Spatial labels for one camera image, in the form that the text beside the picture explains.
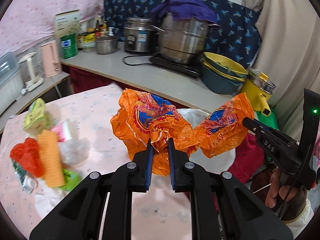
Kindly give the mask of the person's right hand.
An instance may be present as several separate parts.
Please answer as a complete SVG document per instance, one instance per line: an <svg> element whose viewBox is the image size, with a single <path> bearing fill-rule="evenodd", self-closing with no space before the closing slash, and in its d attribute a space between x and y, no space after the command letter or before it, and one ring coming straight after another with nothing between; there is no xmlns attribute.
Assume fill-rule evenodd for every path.
<svg viewBox="0 0 320 240"><path fill-rule="evenodd" d="M280 176L282 171L280 168L275 168L270 178L270 189L267 193L265 205L269 208L274 208L279 196L289 207L294 211L304 210L306 205L306 190L290 187L287 185L280 185Z"/></svg>

